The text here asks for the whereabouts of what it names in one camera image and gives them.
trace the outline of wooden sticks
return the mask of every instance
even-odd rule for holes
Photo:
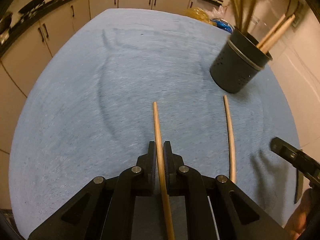
[[[281,27],[262,45],[260,50],[266,54],[269,49],[273,47],[274,44],[280,39],[280,37],[285,33],[285,31],[289,28],[291,23],[293,22],[295,16],[294,14],[287,19],[287,21],[281,25]]]
[[[164,157],[163,157],[162,138],[161,138],[161,132],[160,132],[160,122],[159,122],[157,102],[153,102],[153,121],[155,126],[157,162],[158,162],[159,181],[160,181],[160,190],[161,190],[162,206],[164,211],[165,226],[167,229],[168,240],[174,240],[174,231],[173,231],[173,224],[172,224],[172,217],[171,217],[169,195],[167,194],[167,187],[165,184]]]
[[[244,6],[244,0],[239,1],[239,31],[242,31],[242,22],[243,22],[243,6]]]
[[[224,107],[226,110],[227,117],[227,128],[228,128],[228,141],[229,141],[229,160],[230,160],[230,168],[229,168],[229,179],[236,183],[236,148],[235,148],[235,139],[233,136],[233,128],[232,121],[230,116],[230,109],[228,98],[226,95],[223,96]]]
[[[270,29],[270,31],[262,38],[262,40],[257,45],[257,48],[260,49],[262,45],[267,41],[267,39],[270,38],[270,36],[275,32],[275,30],[278,28],[278,26],[282,23],[282,21],[285,19],[285,14],[281,16],[281,18],[276,22],[276,24]]]
[[[248,33],[249,24],[250,24],[250,21],[251,21],[251,18],[252,18],[252,14],[253,14],[254,8],[256,7],[256,3],[257,3],[257,0],[252,0],[251,3],[250,3],[248,15],[247,15],[247,18],[245,20],[244,26],[242,28],[242,34],[244,36],[246,36],[247,33]]]

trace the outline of frying pan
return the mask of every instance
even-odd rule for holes
[[[0,21],[0,34],[9,29],[12,20],[12,12],[6,12]]]
[[[20,9],[19,13],[25,14],[29,11],[31,11],[33,8],[35,8],[37,5],[42,3],[44,0],[32,0],[27,5],[25,5],[23,8]]]

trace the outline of wall tile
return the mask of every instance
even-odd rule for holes
[[[292,40],[295,37],[295,31],[296,29],[290,26],[288,30],[284,33],[284,35],[282,35],[281,40],[286,46],[291,46]]]
[[[267,0],[260,0],[257,2],[253,15],[256,18],[263,20],[265,15],[267,15],[270,11],[270,3]]]
[[[286,48],[271,66],[294,117],[301,147],[320,137],[317,87],[298,57]]]
[[[313,81],[314,87],[316,88],[318,95],[320,96],[320,81],[313,75],[313,73],[311,73],[310,78]]]
[[[311,142],[303,147],[303,152],[308,154],[311,158],[315,159],[317,162],[320,162],[320,138]],[[304,177],[303,180],[303,191],[309,188],[309,180]]]
[[[0,150],[0,209],[11,209],[8,171],[9,154]]]
[[[269,66],[273,65],[274,62],[277,61],[277,59],[280,57],[280,55],[284,52],[286,49],[286,44],[282,40],[279,40],[271,49],[270,49],[270,54],[273,58],[273,61],[269,62]]]
[[[292,39],[294,49],[307,68],[320,80],[320,24],[311,10]]]

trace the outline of human hand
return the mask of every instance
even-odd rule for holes
[[[301,202],[297,209],[288,219],[284,229],[291,236],[291,240],[297,240],[307,227],[307,216],[320,201],[320,189],[316,186],[307,189],[301,198]]]

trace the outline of white wall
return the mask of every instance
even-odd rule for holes
[[[320,24],[311,9],[270,52],[274,58],[270,67],[292,111],[300,146],[320,162]]]

